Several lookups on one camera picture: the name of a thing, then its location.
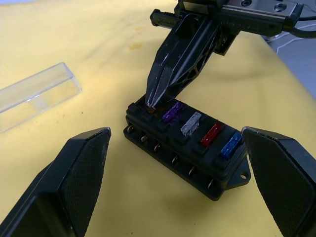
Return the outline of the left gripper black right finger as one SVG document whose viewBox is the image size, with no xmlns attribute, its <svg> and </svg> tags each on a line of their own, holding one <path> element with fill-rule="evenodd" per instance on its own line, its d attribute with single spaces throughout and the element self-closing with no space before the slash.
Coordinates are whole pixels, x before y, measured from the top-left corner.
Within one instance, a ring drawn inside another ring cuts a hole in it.
<svg viewBox="0 0 316 237">
<path fill-rule="evenodd" d="M 284 237 L 316 235 L 316 160 L 295 139 L 244 127 L 257 187 Z"/>
</svg>

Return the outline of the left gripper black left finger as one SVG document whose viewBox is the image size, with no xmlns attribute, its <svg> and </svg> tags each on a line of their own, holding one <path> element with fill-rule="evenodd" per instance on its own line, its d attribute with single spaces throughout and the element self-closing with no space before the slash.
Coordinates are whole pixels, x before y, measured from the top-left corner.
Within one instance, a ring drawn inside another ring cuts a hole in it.
<svg viewBox="0 0 316 237">
<path fill-rule="evenodd" d="M 109 127 L 70 138 L 0 225 L 2 237 L 83 237 L 99 197 Z"/>
</svg>

